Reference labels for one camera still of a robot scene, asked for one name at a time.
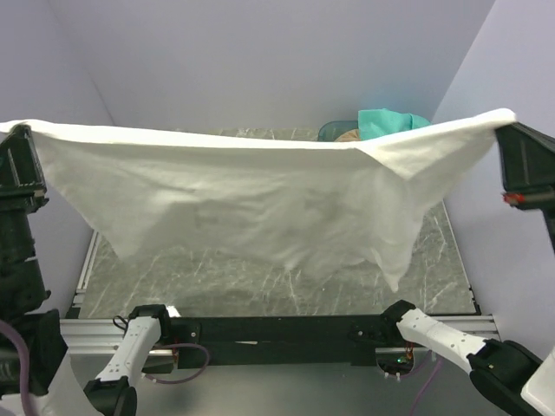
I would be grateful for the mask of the white printed t shirt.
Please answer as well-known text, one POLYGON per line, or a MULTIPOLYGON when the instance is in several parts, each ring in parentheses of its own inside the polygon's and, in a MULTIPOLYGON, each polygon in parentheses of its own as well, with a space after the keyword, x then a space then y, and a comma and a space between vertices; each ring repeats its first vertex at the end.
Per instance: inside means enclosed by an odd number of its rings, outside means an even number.
POLYGON ((46 180, 117 256, 214 249, 325 275, 367 261, 391 289, 425 214, 515 113, 352 142, 26 120, 46 180))

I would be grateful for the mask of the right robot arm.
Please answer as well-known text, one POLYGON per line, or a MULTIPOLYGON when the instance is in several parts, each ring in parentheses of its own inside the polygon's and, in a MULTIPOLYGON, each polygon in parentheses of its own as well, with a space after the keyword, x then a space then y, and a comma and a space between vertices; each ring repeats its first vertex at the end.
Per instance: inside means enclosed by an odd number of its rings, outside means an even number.
MULTIPOLYGON (((516 122, 495 131, 504 200, 540 210, 554 232, 554 139, 516 122)), ((465 371, 476 390, 510 415, 554 413, 554 356, 541 360, 514 341, 469 335, 400 300, 381 315, 381 336, 392 346, 421 345, 465 371)))

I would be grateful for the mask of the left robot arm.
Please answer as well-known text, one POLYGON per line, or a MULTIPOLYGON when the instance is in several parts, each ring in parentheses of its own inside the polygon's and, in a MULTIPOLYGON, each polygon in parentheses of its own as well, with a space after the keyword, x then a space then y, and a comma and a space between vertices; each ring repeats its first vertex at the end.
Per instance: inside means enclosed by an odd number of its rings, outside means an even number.
POLYGON ((80 387, 36 258, 29 215, 48 202, 30 127, 12 127, 1 142, 1 408, 15 415, 134 415, 135 385, 153 348, 167 346, 173 326, 160 305, 131 315, 104 369, 80 387))

